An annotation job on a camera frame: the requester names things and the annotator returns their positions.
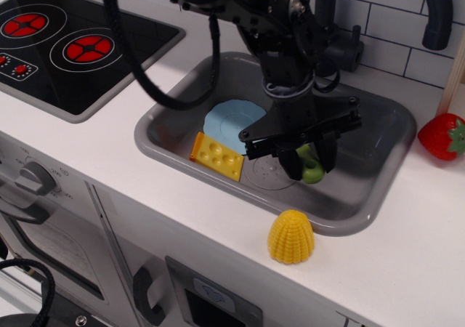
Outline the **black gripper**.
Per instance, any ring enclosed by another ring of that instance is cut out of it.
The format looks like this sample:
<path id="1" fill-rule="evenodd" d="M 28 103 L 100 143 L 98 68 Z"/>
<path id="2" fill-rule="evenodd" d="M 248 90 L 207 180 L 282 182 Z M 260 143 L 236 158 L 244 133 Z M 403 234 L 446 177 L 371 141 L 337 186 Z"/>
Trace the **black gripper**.
<path id="1" fill-rule="evenodd" d="M 273 100 L 266 114 L 240 131 L 238 138 L 249 158 L 278 157 L 288 177 L 301 180 L 302 164 L 295 149 L 315 143 L 320 163 L 329 173 L 336 165 L 337 140 L 361 125 L 359 108 L 358 97 L 312 92 Z"/>

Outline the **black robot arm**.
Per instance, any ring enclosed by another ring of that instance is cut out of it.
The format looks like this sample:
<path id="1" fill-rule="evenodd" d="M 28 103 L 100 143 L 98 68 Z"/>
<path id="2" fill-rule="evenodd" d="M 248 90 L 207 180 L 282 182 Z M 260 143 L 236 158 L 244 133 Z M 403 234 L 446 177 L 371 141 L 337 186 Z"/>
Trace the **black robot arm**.
<path id="1" fill-rule="evenodd" d="M 170 0 L 181 8 L 234 24 L 262 69 L 262 88 L 272 100 L 267 113 L 238 136 L 250 159 L 276 157 L 291 179 L 302 176 L 297 150 L 315 146 L 325 171 L 336 164 L 337 141 L 361 123 L 359 100 L 331 97 L 338 85 L 318 86 L 315 74 L 328 34 L 310 0 Z"/>

